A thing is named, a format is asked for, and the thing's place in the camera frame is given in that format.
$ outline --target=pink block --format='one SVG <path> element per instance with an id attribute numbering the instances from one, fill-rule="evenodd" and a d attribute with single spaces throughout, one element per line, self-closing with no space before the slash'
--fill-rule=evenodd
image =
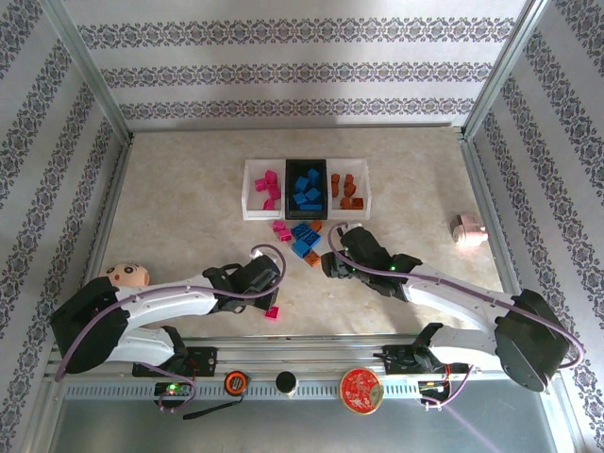
<path id="1" fill-rule="evenodd" d="M 256 184 L 256 191 L 257 192 L 262 192 L 265 191 L 266 188 L 268 187 L 268 185 L 266 184 L 266 179 L 256 179 L 255 181 Z"/>
<path id="2" fill-rule="evenodd" d="M 277 236 L 283 243 L 292 240 L 292 232 L 289 229 L 282 229 L 281 231 L 278 231 Z"/>
<path id="3" fill-rule="evenodd" d="M 269 198 L 264 202 L 264 210 L 275 210 L 275 200 Z"/>
<path id="4" fill-rule="evenodd" d="M 264 174 L 264 179 L 266 179 L 267 184 L 277 184 L 277 173 L 272 170 L 267 170 Z"/>
<path id="5" fill-rule="evenodd" d="M 268 194 L 274 200 L 278 200 L 279 198 L 281 198 L 281 190 L 279 189 L 277 184 L 268 185 Z"/>
<path id="6" fill-rule="evenodd" d="M 282 229 L 286 229 L 287 226 L 285 225 L 285 222 L 283 222 L 282 220 L 275 220 L 273 222 L 273 231 L 275 233 L 277 233 L 278 231 L 281 231 Z"/>
<path id="7" fill-rule="evenodd" d="M 271 307 L 266 313 L 264 313 L 264 317 L 269 319 L 277 319 L 278 315 L 279 307 Z"/>

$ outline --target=marble surface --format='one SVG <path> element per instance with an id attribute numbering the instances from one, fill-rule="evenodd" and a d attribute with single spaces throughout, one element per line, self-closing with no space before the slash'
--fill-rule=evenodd
<path id="1" fill-rule="evenodd" d="M 139 133 L 103 265 L 138 262 L 156 284 L 247 263 L 253 245 L 277 244 L 288 274 L 276 321 L 248 308 L 163 323 L 183 337 L 417 333 L 434 321 L 462 327 L 436 310 L 381 297 L 357 280 L 328 279 L 278 243 L 270 222 L 243 220 L 245 159 L 312 157 L 368 160 L 373 206 L 363 224 L 391 253 L 501 291 L 489 245 L 460 250 L 451 239 L 451 219 L 478 208 L 454 131 L 446 127 Z M 322 233 L 330 225 L 325 222 Z M 327 249 L 324 234 L 315 250 Z"/>

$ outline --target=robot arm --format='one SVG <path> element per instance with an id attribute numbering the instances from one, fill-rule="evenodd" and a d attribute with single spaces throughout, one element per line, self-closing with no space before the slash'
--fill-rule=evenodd
<path id="1" fill-rule="evenodd" d="M 269 310 L 275 304 L 278 288 L 265 295 L 260 293 L 276 286 L 278 279 L 279 269 L 266 255 L 256 256 L 245 266 L 211 267 L 201 276 L 164 285 L 114 287 L 108 277 L 99 277 L 55 311 L 50 325 L 65 357 L 93 318 L 118 305 L 86 332 L 66 372 L 83 373 L 105 361 L 145 362 L 172 371 L 179 369 L 187 356 L 176 329 L 143 326 L 178 316 L 241 313 L 248 305 Z"/>
<path id="2" fill-rule="evenodd" d="M 405 359 L 401 358 L 401 362 L 412 368 L 417 363 L 410 358 L 424 355 L 439 363 L 500 367 L 526 388 L 536 392 L 545 389 L 568 352 L 569 343 L 558 330 L 502 308 L 509 304 L 562 329 L 539 294 L 529 290 L 520 295 L 488 291 L 449 277 L 408 255 L 391 256 L 360 224 L 339 229 L 339 233 L 344 250 L 334 249 L 321 258 L 328 277 L 356 277 L 384 296 L 444 311 L 473 328 L 428 325 L 418 336 L 421 340 L 403 351 Z M 404 277 L 394 277 L 394 273 Z"/>

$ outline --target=patterned wall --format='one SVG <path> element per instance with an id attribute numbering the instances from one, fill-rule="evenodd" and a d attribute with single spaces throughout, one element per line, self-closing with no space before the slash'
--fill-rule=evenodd
<path id="1" fill-rule="evenodd" d="M 523 0 L 67 0 L 131 128 L 461 126 Z"/>
<path id="2" fill-rule="evenodd" d="M 587 360 L 563 377 L 604 451 L 604 2 L 555 0 L 474 138 L 524 287 Z"/>
<path id="3" fill-rule="evenodd" d="M 0 0 L 0 452 L 20 451 L 122 145 L 35 0 Z"/>

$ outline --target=blue block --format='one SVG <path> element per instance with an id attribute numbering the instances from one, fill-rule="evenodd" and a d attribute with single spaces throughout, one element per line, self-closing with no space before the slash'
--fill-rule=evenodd
<path id="1" fill-rule="evenodd" d="M 297 193 L 296 195 L 294 195 L 294 201 L 295 204 L 298 206 L 306 205 L 309 202 L 309 200 L 303 193 Z"/>
<path id="2" fill-rule="evenodd" d="M 311 186 L 316 186 L 319 183 L 320 175 L 321 174 L 319 174 L 319 172 L 317 172 L 314 168 L 311 168 L 309 170 L 309 180 L 310 180 Z"/>
<path id="3" fill-rule="evenodd" d="M 309 234 L 309 231 L 312 231 L 309 224 L 306 222 L 301 222 L 292 228 L 292 236 L 294 236 L 296 239 L 302 239 L 304 236 Z"/>
<path id="4" fill-rule="evenodd" d="M 304 243 L 309 248 L 313 248 L 319 243 L 319 241 L 321 241 L 321 236 L 319 236 L 317 233 L 315 233 L 314 231 L 311 230 L 310 233 L 307 234 L 300 241 L 304 241 Z"/>
<path id="5" fill-rule="evenodd" d="M 317 191 L 314 187 L 306 192 L 306 197 L 309 199 L 311 203 L 317 201 L 317 199 L 321 196 L 321 193 Z"/>
<path id="6" fill-rule="evenodd" d="M 323 210 L 323 205 L 302 205 L 300 210 Z"/>
<path id="7" fill-rule="evenodd" d="M 294 188 L 296 192 L 304 192 L 309 187 L 309 181 L 301 176 L 295 182 Z"/>
<path id="8" fill-rule="evenodd" d="M 310 253 L 310 247 L 304 241 L 296 241 L 292 245 L 292 250 L 301 259 L 304 259 Z"/>

